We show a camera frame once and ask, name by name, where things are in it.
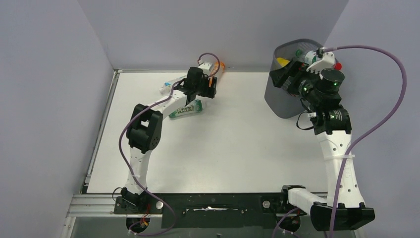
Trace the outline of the yellow juice bottle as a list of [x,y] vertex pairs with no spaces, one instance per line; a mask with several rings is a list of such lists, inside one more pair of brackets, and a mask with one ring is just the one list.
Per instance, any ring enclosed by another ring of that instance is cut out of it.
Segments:
[[284,58],[277,58],[276,60],[278,64],[280,65],[280,68],[285,67],[290,62],[290,60],[287,60]]

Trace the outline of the green label tea bottle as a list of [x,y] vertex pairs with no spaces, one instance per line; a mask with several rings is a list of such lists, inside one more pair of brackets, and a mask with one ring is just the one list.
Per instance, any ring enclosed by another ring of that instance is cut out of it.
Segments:
[[180,107],[169,115],[170,119],[183,117],[190,114],[200,113],[204,110],[203,102],[199,99],[195,99],[186,106]]

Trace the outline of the orange drink bottle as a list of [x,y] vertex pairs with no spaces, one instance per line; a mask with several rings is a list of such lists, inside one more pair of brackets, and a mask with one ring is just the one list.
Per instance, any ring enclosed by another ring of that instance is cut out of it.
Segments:
[[225,64],[223,62],[216,62],[211,68],[209,75],[209,86],[213,83],[215,79],[220,80],[225,69]]

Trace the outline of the clear bottle blue white label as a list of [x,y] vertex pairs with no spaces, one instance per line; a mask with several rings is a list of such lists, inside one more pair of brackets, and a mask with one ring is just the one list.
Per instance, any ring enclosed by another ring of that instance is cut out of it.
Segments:
[[172,80],[170,80],[170,81],[165,82],[165,83],[163,84],[163,86],[159,88],[159,92],[160,92],[160,94],[161,94],[161,95],[166,95],[166,94],[169,94],[169,93],[170,93],[170,91],[171,91],[171,89],[172,89],[172,87],[173,87],[173,84],[175,84],[176,82],[178,82],[178,81],[180,81],[180,80],[184,79],[185,77],[186,77],[186,75],[183,75],[183,76],[181,76],[181,77],[178,77],[178,78],[175,78],[175,79],[172,79]]

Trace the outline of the clear bottle green label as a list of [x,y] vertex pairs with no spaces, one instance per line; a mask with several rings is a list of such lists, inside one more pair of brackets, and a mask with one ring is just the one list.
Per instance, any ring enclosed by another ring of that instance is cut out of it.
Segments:
[[307,65],[311,65],[320,60],[316,51],[303,51],[303,50],[296,50],[295,52],[296,60],[299,62],[303,62]]

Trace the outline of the red label bottle red cap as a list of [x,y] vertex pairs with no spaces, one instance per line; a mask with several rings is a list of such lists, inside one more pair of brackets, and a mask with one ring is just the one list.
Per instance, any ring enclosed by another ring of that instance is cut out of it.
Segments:
[[341,64],[341,63],[339,63],[339,62],[336,62],[336,63],[334,64],[333,68],[334,68],[335,70],[340,71],[340,70],[342,69],[342,64]]

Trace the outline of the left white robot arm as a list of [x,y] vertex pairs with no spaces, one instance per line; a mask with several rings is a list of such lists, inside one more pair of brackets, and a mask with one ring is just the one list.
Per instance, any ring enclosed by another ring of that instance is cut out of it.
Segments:
[[189,105],[197,96],[214,98],[219,68],[206,73],[200,67],[191,67],[187,75],[171,84],[164,96],[150,104],[137,104],[129,123],[124,127],[118,141],[122,152],[122,138],[128,139],[130,157],[123,156],[129,168],[129,177],[121,196],[129,203],[140,207],[151,193],[147,190],[147,171],[152,151],[161,138],[163,120],[179,108]]

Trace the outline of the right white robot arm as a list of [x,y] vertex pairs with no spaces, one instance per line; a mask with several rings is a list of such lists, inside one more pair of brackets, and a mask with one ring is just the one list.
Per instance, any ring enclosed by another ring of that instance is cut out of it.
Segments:
[[299,98],[310,117],[311,129],[321,146],[327,175],[325,199],[304,187],[288,185],[279,197],[286,212],[299,208],[311,218],[317,231],[352,231],[375,219],[360,193],[351,153],[351,121],[341,105],[339,88],[344,74],[334,68],[310,72],[307,64],[291,61],[269,76],[277,88]]

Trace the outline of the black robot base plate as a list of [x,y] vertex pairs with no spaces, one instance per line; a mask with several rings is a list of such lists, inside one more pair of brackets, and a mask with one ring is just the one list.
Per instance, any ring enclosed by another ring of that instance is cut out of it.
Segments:
[[280,192],[132,194],[118,187],[112,193],[114,214],[126,216],[134,235],[163,235],[175,229],[279,227],[299,229],[305,212],[295,210]]

